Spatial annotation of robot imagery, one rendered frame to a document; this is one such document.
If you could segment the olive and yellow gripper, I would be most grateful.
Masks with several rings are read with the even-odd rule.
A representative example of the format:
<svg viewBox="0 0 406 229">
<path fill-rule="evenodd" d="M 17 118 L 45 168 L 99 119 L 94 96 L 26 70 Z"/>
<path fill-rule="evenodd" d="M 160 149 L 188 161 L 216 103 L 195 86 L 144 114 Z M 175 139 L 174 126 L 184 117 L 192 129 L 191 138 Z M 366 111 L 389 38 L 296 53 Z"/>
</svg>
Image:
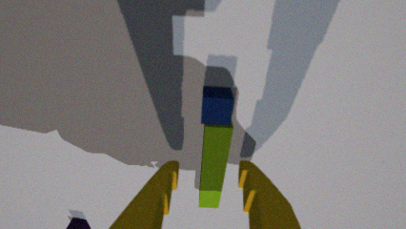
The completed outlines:
<svg viewBox="0 0 406 229">
<path fill-rule="evenodd" d="M 179 162 L 166 162 L 144 185 L 109 229 L 161 229 L 177 189 Z M 241 160 L 238 188 L 250 229 L 301 229 L 290 202 L 252 162 Z"/>
</svg>

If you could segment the purple rod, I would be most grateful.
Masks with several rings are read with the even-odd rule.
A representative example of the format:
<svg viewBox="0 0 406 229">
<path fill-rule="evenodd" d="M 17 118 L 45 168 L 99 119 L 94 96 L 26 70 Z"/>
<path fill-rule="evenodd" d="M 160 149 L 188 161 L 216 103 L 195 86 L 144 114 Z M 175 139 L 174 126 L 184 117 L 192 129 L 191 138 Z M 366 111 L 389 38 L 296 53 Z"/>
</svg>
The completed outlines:
<svg viewBox="0 0 406 229">
<path fill-rule="evenodd" d="M 72 218 L 66 229 L 91 229 L 86 219 Z"/>
</svg>

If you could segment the small dark blue cube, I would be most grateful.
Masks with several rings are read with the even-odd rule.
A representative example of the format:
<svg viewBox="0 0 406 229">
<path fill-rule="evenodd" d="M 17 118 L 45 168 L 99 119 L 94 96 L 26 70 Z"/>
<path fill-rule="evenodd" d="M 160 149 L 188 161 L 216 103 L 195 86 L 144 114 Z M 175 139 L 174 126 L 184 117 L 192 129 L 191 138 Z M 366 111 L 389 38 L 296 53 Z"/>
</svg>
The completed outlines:
<svg viewBox="0 0 406 229">
<path fill-rule="evenodd" d="M 233 102 L 231 88 L 203 86 L 201 124 L 230 125 Z"/>
</svg>

